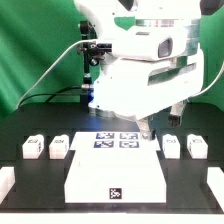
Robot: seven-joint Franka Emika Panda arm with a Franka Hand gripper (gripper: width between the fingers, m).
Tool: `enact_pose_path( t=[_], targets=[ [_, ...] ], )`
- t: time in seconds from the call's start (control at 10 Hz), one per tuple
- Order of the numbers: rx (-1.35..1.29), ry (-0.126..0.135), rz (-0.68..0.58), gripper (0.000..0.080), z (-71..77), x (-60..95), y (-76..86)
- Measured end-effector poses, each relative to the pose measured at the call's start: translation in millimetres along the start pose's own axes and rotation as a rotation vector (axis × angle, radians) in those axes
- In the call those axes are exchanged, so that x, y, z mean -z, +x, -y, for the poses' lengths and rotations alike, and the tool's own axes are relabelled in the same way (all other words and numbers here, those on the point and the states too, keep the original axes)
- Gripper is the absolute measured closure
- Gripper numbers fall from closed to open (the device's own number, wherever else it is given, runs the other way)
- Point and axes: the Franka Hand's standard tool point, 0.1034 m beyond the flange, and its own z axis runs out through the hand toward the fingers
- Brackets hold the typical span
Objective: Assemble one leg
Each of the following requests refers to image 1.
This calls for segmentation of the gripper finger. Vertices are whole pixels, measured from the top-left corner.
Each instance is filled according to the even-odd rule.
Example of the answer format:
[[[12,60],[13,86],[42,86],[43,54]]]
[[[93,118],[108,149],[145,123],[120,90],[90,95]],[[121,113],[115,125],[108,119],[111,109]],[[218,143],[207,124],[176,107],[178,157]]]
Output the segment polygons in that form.
[[[156,131],[152,125],[152,121],[153,118],[151,116],[145,117],[138,121],[138,127],[144,139],[154,140],[156,137]]]
[[[168,116],[168,122],[172,127],[178,127],[182,122],[182,115],[186,107],[186,101],[180,101],[171,107],[170,114]]]

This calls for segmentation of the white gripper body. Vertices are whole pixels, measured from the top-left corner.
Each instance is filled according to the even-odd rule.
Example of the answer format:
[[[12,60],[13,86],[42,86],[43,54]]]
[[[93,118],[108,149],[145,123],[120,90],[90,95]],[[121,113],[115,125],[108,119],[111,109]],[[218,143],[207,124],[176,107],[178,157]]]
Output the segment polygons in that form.
[[[140,120],[198,93],[203,85],[204,56],[186,58],[175,68],[159,62],[117,59],[103,64],[94,82],[94,106],[126,119]]]

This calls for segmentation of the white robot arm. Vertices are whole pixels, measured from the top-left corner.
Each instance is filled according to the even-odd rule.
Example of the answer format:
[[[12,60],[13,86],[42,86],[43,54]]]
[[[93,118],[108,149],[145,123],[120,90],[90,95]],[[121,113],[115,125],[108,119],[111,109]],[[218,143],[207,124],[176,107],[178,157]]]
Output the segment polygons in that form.
[[[88,53],[100,65],[89,103],[95,114],[135,122],[143,138],[155,138],[152,116],[171,109],[181,121],[185,101],[203,85],[200,20],[224,0],[74,0],[96,38]]]

